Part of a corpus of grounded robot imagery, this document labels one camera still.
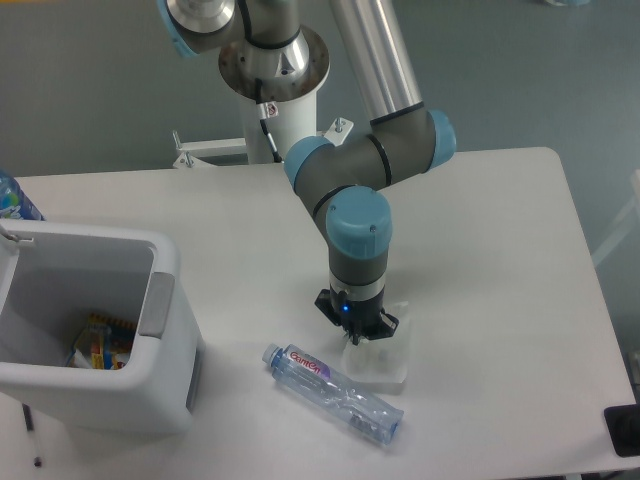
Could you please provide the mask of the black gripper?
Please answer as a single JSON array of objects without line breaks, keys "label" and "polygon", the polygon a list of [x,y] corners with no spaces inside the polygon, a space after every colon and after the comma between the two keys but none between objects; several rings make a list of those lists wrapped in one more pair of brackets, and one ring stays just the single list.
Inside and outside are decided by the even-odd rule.
[{"label": "black gripper", "polygon": [[323,289],[314,304],[329,321],[344,330],[353,345],[393,337],[399,319],[383,310],[384,290],[367,300],[350,300],[345,291]]}]

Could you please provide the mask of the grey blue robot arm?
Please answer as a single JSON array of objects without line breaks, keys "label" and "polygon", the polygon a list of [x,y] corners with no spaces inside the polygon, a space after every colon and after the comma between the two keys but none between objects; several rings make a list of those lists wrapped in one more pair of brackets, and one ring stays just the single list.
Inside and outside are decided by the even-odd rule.
[{"label": "grey blue robot arm", "polygon": [[283,165],[324,237],[330,281],[317,308],[353,342],[393,336],[398,321],[383,307],[392,237],[383,190],[451,159],[456,138],[448,117],[424,106],[392,3],[331,3],[371,126],[343,145],[316,134],[282,141],[266,113],[311,93],[328,74],[326,46],[301,23],[297,2],[161,1],[157,8],[181,55],[219,51],[226,83],[256,114],[267,159]]}]

